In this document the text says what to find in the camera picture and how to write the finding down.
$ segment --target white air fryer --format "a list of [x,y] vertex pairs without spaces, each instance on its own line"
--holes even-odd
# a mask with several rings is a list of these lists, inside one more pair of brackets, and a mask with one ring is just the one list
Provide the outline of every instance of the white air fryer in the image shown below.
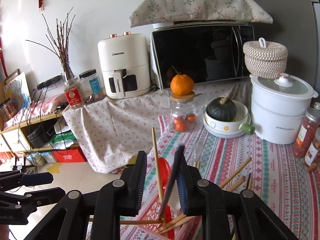
[[106,94],[132,98],[150,90],[147,38],[141,33],[111,34],[99,41],[98,51]]

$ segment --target drawer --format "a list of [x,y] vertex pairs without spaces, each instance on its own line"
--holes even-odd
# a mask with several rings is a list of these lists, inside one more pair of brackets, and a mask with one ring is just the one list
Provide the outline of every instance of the drawer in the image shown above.
[[2,134],[0,134],[0,152],[10,152],[11,149],[8,147],[7,142],[3,138]]
[[13,152],[28,152],[30,145],[20,129],[2,134]]

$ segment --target ceramic bowl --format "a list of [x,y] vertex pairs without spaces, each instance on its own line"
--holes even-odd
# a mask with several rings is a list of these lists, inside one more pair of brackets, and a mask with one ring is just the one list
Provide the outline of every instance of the ceramic bowl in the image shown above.
[[221,132],[237,132],[241,129],[243,124],[247,123],[248,120],[248,108],[241,104],[238,101],[232,100],[237,107],[237,115],[234,121],[232,122],[223,122],[218,121],[210,117],[207,113],[207,109],[205,111],[205,121],[208,126]]
[[[204,124],[204,127],[207,129],[207,131],[209,133],[211,133],[212,135],[219,137],[219,138],[224,138],[224,139],[237,138],[237,137],[240,137],[246,133],[244,130],[238,130],[236,132],[220,132],[220,131],[217,131],[215,129],[210,128],[210,126],[205,121],[205,117],[203,119],[204,119],[203,124]],[[248,114],[247,124],[250,124],[250,122],[251,122],[251,116],[250,116],[250,114]]]

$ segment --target blue label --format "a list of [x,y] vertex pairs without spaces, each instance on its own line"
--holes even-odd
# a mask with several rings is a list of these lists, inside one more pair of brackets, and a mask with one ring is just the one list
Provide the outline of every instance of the blue label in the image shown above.
[[94,95],[102,93],[98,78],[94,78],[94,79],[90,80],[89,82],[90,82],[91,90]]

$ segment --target white wall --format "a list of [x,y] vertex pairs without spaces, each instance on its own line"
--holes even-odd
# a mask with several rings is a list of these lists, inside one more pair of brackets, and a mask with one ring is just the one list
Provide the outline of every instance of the white wall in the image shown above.
[[[143,0],[44,0],[43,14],[55,31],[55,20],[64,20],[74,7],[69,60],[75,75],[96,68],[100,72],[97,44],[111,33],[129,31],[129,15]],[[8,74],[17,68],[26,72],[29,90],[60,74],[59,59],[47,49],[26,39],[49,46],[37,0],[0,0],[4,60]],[[152,26],[135,27],[133,33],[149,36]]]

